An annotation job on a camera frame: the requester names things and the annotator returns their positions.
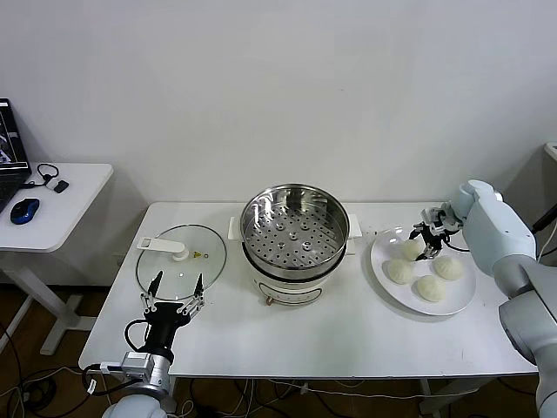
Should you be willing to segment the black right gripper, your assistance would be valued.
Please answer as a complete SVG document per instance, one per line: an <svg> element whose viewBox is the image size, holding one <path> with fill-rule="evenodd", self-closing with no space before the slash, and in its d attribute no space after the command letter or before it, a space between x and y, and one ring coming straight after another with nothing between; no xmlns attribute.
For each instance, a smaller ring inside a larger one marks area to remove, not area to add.
<svg viewBox="0 0 557 418"><path fill-rule="evenodd" d="M409 235L409 239L417 239L420 236L426 244L423 252L416 260L432 260L436 258L443 247L440 236L458 233L462 226L463 221L456 215L450 202L445 202L439 207L429 208L428 225L425 222L414 225Z"/></svg>

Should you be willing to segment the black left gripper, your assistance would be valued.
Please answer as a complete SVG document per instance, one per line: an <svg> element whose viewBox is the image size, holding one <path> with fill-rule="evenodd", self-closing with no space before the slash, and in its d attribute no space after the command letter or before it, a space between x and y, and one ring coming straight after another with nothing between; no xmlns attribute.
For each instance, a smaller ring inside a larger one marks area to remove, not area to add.
<svg viewBox="0 0 557 418"><path fill-rule="evenodd" d="M147 323L151 326L145 341L145 350L150 354L170 354L177 330L188 325L205 305L203 274L198 280L189 301L180 307L178 303L155 303L163 271L151 281L146 293L140 294Z"/></svg>

